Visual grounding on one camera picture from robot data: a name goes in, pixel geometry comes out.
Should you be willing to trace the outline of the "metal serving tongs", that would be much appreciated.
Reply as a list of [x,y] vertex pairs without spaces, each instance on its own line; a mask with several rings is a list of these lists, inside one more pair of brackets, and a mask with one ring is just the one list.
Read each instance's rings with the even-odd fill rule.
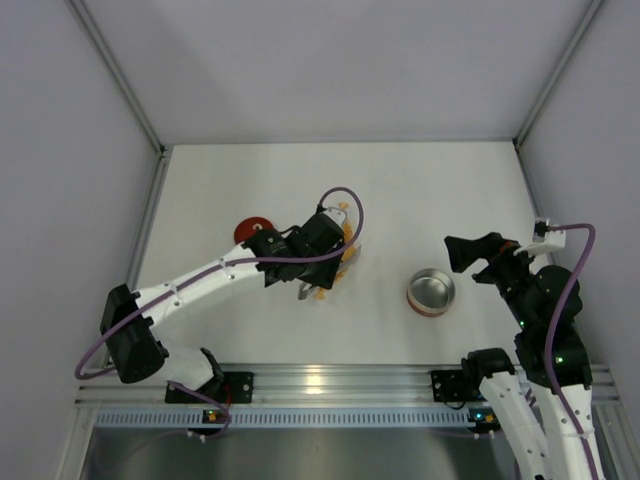
[[[351,241],[354,238],[354,229],[349,220],[342,222],[342,230],[345,234],[345,240]],[[345,277],[349,268],[353,266],[360,257],[361,245],[358,241],[355,241],[342,255],[340,260],[339,269],[334,278],[333,286],[337,284]],[[312,286],[309,283],[302,283],[298,289],[298,299],[301,301],[313,298],[314,300],[325,300],[328,290],[320,286]]]

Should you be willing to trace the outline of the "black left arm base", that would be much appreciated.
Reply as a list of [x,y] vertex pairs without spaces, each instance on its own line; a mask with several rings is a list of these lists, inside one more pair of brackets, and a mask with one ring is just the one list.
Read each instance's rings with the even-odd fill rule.
[[[206,382],[196,390],[196,393],[221,404],[250,404],[252,402],[253,387],[253,372],[226,372],[222,377],[214,377]],[[166,388],[164,401],[167,404],[205,403],[205,400],[176,389],[174,386]]]

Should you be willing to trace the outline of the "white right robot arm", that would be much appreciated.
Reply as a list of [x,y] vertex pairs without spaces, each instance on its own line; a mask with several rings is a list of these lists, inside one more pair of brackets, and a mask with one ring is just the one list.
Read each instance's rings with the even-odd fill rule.
[[[532,272],[532,261],[563,249],[567,232],[574,228],[588,233],[575,268],[547,265]],[[496,414],[524,479],[604,476],[591,417],[591,364],[575,327],[583,307],[578,276],[595,236],[591,224],[538,221],[526,246],[496,232],[475,240],[444,240],[453,272],[486,261],[473,280],[495,286],[519,324],[515,351],[529,394],[523,393],[514,365],[500,348],[473,351],[461,366],[470,389]]]

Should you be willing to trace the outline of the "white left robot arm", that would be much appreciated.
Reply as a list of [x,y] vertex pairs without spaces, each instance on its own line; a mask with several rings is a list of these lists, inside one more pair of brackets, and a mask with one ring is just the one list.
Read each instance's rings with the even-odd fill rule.
[[258,230],[226,255],[174,280],[137,291],[125,284],[113,288],[100,331],[110,336],[106,346],[120,381],[156,377],[195,391],[219,385],[223,372],[214,355],[178,345],[174,328],[236,295],[277,283],[299,280],[331,288],[346,220],[344,211],[329,207],[286,235]]

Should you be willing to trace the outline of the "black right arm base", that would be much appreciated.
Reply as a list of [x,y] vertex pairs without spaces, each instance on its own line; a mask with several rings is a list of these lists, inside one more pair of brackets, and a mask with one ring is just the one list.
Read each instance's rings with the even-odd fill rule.
[[440,369],[430,372],[435,402],[460,404],[474,399],[462,369]]

